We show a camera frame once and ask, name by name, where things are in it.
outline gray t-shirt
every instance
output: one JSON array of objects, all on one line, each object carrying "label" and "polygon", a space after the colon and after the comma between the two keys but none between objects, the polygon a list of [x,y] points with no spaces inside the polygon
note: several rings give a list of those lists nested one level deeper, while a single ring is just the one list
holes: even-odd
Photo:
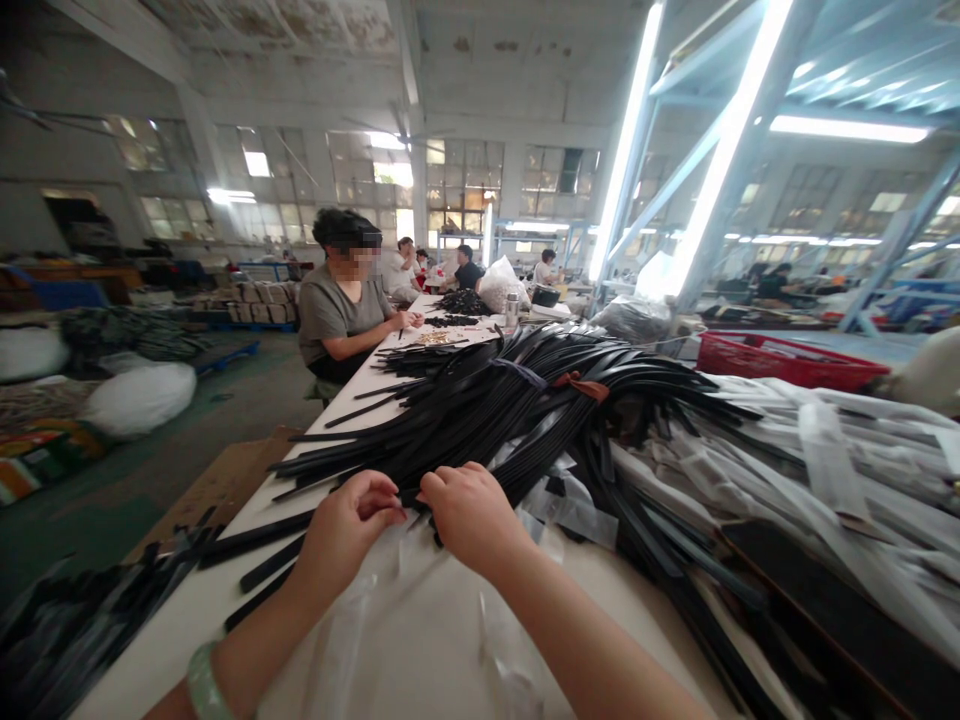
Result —
[{"label": "gray t-shirt", "polygon": [[363,281],[360,302],[354,304],[327,266],[321,265],[300,285],[300,354],[304,363],[312,365],[329,354],[323,340],[360,335],[392,313],[379,276]]}]

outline water bottle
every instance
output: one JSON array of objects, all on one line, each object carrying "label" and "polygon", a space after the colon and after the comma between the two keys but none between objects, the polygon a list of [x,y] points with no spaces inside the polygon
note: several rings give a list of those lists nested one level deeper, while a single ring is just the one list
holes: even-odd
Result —
[{"label": "water bottle", "polygon": [[507,330],[516,330],[520,323],[520,296],[517,293],[507,294]]}]

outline hand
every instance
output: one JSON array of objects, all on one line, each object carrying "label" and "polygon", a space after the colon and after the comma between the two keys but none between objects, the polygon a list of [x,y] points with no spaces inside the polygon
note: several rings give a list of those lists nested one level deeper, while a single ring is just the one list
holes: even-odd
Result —
[{"label": "hand", "polygon": [[347,589],[376,539],[407,519],[397,492],[386,475],[364,470],[324,498],[284,583],[298,603],[326,612]]},{"label": "hand", "polygon": [[390,323],[390,327],[394,330],[403,330],[413,324],[413,313],[407,312],[406,310],[398,310],[387,322]]},{"label": "hand", "polygon": [[444,546],[491,582],[491,575],[521,550],[536,550],[500,483],[483,465],[439,467],[423,476],[420,491],[417,499],[433,511]]}]

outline red plastic crate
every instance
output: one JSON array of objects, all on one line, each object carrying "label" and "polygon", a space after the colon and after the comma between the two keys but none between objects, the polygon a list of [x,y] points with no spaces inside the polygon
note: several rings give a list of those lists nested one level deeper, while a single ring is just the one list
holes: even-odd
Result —
[{"label": "red plastic crate", "polygon": [[711,375],[778,377],[800,387],[857,392],[886,365],[766,335],[706,332],[700,336],[697,370]]}]

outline short black hair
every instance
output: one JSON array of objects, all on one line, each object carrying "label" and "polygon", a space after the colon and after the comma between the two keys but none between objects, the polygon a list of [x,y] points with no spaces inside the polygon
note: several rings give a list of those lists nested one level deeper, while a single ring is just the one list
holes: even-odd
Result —
[{"label": "short black hair", "polygon": [[380,247],[383,234],[380,228],[353,210],[328,207],[317,211],[313,239],[329,254],[330,247],[337,250]]}]

